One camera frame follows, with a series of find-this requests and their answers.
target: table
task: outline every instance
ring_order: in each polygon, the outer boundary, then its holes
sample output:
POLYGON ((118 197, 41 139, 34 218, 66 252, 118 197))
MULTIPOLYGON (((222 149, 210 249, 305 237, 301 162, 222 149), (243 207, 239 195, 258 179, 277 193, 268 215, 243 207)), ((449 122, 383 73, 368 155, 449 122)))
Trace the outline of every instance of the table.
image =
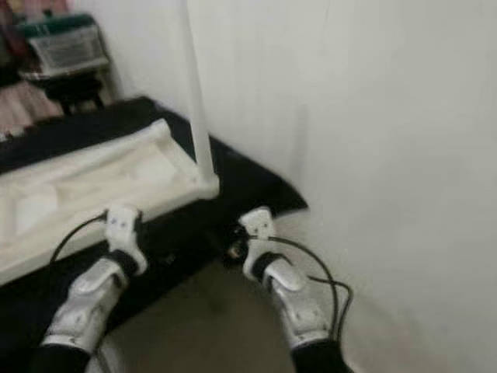
MULTIPOLYGON (((160 117, 168 121, 174 139, 193 156, 188 121, 141 97, 39 124, 29 135, 0 147, 0 174, 131 134, 160 117)), ((275 214, 307 207, 295 189, 274 173, 216 138, 211 138, 211 146, 221 181, 220 196, 197 201, 145 225, 143 249, 150 268, 121 298, 109 318, 109 329, 146 308, 211 260, 220 258, 223 249, 233 242, 240 214, 261 205, 269 206, 275 214)), ((38 296, 42 270, 0 288, 0 371, 23 371, 38 343, 37 336, 47 328, 69 284, 105 249, 101 242, 57 262, 50 292, 42 302, 38 296)))

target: gray floor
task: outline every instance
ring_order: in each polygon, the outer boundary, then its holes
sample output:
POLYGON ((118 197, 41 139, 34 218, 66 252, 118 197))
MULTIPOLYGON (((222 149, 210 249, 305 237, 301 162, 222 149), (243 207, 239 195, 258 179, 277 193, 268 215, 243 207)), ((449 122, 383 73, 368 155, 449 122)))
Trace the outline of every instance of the gray floor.
POLYGON ((210 265, 112 334, 128 373, 291 373, 280 321, 240 270, 210 265))

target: white pole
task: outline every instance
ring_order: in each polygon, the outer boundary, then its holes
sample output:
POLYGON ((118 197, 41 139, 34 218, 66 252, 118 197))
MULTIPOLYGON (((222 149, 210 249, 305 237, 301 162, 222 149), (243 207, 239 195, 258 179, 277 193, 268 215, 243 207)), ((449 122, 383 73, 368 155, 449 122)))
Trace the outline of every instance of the white pole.
POLYGON ((187 0, 179 0, 179 28, 184 59, 184 76, 186 80, 186 91, 188 95, 189 121, 195 148, 196 163, 206 183, 216 183, 214 174, 212 154, 210 153, 209 135, 207 133, 206 117, 203 108, 202 91, 200 88, 200 77, 196 62, 195 47, 193 45, 193 34, 189 20, 187 0))

